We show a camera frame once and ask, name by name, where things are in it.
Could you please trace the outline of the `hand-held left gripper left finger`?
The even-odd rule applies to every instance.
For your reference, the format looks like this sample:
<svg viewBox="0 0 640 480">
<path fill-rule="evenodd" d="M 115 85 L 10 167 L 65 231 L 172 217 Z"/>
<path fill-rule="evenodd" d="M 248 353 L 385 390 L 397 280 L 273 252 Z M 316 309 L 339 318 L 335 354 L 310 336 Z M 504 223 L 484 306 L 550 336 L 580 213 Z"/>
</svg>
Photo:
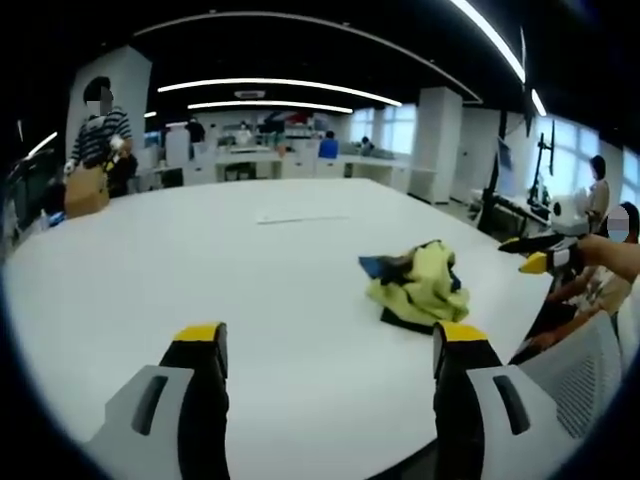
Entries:
<svg viewBox="0 0 640 480">
<path fill-rule="evenodd" d="M 227 327 L 189 326 L 105 405 L 87 442 L 113 479 L 226 479 Z"/>
</svg>

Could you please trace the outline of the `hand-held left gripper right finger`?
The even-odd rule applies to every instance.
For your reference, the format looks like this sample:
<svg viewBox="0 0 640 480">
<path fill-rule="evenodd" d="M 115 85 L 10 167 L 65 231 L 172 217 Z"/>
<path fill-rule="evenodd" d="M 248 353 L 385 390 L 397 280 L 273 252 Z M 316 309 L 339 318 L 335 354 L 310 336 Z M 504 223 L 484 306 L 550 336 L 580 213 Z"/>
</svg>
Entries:
<svg viewBox="0 0 640 480">
<path fill-rule="evenodd" d="M 476 327 L 434 326 L 433 373 L 436 478 L 548 479 L 576 450 L 556 402 Z"/>
</svg>

